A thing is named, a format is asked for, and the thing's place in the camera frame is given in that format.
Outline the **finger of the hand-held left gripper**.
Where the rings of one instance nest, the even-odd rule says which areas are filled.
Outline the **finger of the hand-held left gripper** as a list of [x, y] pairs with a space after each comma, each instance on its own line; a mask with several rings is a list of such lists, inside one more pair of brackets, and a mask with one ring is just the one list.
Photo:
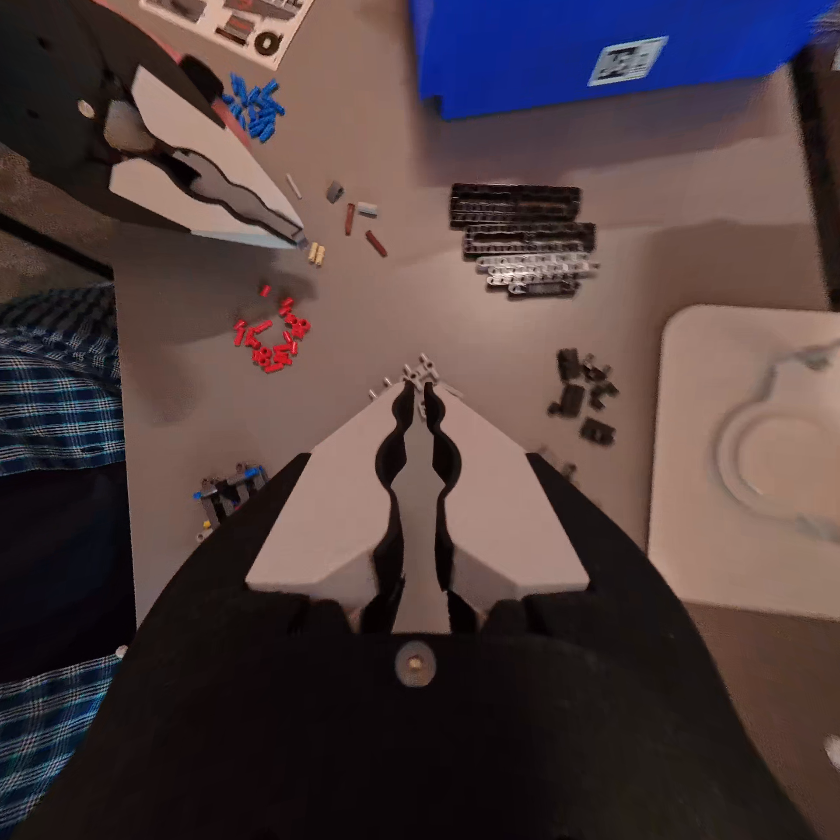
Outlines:
[[199, 152], [138, 156], [111, 170], [113, 194], [194, 236], [265, 249], [297, 249], [303, 222], [248, 154], [225, 171]]
[[229, 127], [215, 121], [212, 110], [192, 105], [142, 66], [135, 72], [131, 93], [147, 134], [164, 149], [139, 156], [199, 152], [226, 172], [233, 168], [234, 159], [244, 154], [257, 162]]

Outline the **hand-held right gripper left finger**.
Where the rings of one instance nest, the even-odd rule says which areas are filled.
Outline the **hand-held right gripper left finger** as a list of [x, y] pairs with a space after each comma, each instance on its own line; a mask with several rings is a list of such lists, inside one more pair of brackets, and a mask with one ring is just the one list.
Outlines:
[[387, 388], [310, 453], [245, 582], [338, 603], [363, 633], [390, 633], [403, 597], [393, 482], [406, 465], [415, 389]]

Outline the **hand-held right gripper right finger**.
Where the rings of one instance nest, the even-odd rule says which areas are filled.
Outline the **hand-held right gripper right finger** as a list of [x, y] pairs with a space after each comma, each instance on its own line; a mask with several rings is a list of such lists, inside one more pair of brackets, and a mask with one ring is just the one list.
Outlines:
[[436, 502], [434, 557], [449, 628], [474, 633], [499, 602], [584, 592], [590, 576], [526, 450], [444, 385], [426, 383]]

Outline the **pile of light grey connectors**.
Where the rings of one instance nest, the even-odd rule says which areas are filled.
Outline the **pile of light grey connectors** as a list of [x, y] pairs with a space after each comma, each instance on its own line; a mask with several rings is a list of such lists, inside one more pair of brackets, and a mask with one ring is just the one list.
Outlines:
[[416, 393], [416, 412], [420, 419], [424, 421], [427, 419], [427, 406], [425, 402], [425, 385], [427, 383], [431, 383], [432, 385], [440, 385], [447, 392], [449, 392], [453, 396], [456, 396], [459, 399], [462, 399], [464, 397], [462, 392], [454, 388], [451, 384], [447, 383], [442, 378], [442, 376], [438, 372], [435, 362], [433, 362], [425, 353], [421, 353], [418, 357], [417, 363], [414, 366], [411, 366], [410, 364], [404, 364], [402, 372], [399, 374], [395, 381], [392, 381], [388, 377], [384, 377], [382, 380], [382, 388], [379, 391], [373, 389], [369, 390], [369, 400], [372, 402], [380, 396], [383, 396], [387, 390], [392, 389], [396, 385], [402, 386], [402, 383], [405, 382], [413, 386], [413, 389]]

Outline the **pile of blue lego pins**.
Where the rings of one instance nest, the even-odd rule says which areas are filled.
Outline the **pile of blue lego pins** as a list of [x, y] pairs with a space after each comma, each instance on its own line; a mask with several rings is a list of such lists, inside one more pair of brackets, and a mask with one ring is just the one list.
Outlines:
[[242, 76], [233, 71], [228, 78], [229, 90], [222, 95], [227, 110], [251, 140], [266, 144], [276, 133], [278, 118], [286, 114], [276, 100], [279, 82], [270, 78], [263, 86], [250, 87]]

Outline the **partly built lego model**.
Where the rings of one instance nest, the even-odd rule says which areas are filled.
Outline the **partly built lego model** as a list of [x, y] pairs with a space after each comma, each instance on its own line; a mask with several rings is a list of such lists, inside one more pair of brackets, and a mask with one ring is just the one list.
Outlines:
[[198, 491], [192, 494], [203, 509], [203, 525], [196, 542], [204, 542], [221, 524], [230, 518], [267, 483], [262, 465], [243, 462], [225, 478], [204, 478]]

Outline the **lego sticker sheet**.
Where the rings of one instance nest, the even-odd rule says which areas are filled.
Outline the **lego sticker sheet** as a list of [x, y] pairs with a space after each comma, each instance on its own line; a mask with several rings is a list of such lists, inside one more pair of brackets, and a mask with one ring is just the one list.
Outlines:
[[276, 69], [312, 1], [140, 1], [139, 6], [208, 43]]

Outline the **pile of red lego pins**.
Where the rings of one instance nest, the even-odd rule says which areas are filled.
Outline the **pile of red lego pins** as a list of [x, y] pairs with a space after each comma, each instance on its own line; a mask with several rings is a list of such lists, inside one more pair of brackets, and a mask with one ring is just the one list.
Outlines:
[[261, 280], [256, 292], [259, 304], [272, 307], [254, 317], [237, 316], [231, 327], [233, 345], [247, 351], [252, 365], [264, 373], [284, 371], [297, 359], [312, 324], [298, 313], [296, 299], [276, 285]]

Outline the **black lego beam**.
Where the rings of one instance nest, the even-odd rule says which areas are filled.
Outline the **black lego beam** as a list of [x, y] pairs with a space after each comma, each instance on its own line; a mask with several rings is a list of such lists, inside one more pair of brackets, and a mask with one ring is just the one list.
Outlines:
[[550, 280], [547, 282], [511, 283], [507, 287], [509, 299], [571, 299], [581, 288], [578, 280]]

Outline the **light grey lego beam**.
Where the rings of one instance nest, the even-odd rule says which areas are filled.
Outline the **light grey lego beam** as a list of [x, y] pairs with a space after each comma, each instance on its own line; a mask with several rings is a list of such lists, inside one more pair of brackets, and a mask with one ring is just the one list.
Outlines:
[[583, 252], [482, 256], [476, 272], [489, 287], [524, 287], [558, 282], [575, 283], [593, 277], [601, 263]]

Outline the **pile of black angled connectors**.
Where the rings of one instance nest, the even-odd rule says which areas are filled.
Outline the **pile of black angled connectors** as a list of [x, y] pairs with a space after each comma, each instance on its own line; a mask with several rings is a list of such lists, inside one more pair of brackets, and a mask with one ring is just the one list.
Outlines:
[[561, 390], [546, 409], [549, 417], [581, 421], [579, 436], [600, 448], [614, 446], [616, 429], [597, 415], [606, 401], [619, 396], [612, 379], [613, 367], [600, 363], [593, 353], [580, 355], [576, 348], [557, 350], [556, 366]]

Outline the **person in plaid shirt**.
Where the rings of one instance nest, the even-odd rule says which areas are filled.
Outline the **person in plaid shirt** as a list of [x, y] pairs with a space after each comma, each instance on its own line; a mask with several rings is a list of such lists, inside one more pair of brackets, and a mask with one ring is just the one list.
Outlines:
[[[112, 284], [2, 305], [1, 478], [125, 464]], [[2, 838], [32, 811], [97, 714], [125, 646], [1, 681]]]

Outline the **white lamp base stand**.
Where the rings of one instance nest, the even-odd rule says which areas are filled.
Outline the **white lamp base stand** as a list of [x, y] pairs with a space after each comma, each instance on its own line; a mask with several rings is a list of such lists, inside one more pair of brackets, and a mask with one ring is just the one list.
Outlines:
[[838, 345], [829, 311], [666, 324], [647, 552], [682, 600], [838, 621]]

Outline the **dark garment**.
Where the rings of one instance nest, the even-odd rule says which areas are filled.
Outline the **dark garment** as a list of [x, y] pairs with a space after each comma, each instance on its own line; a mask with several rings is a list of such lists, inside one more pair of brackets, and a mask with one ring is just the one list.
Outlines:
[[112, 655], [136, 633], [124, 463], [1, 478], [1, 681]]

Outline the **blue plastic bin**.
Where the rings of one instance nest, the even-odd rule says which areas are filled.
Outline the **blue plastic bin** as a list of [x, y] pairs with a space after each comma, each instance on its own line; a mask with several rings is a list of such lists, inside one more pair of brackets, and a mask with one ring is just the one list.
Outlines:
[[412, 1], [416, 83], [444, 119], [773, 74], [823, 1]]

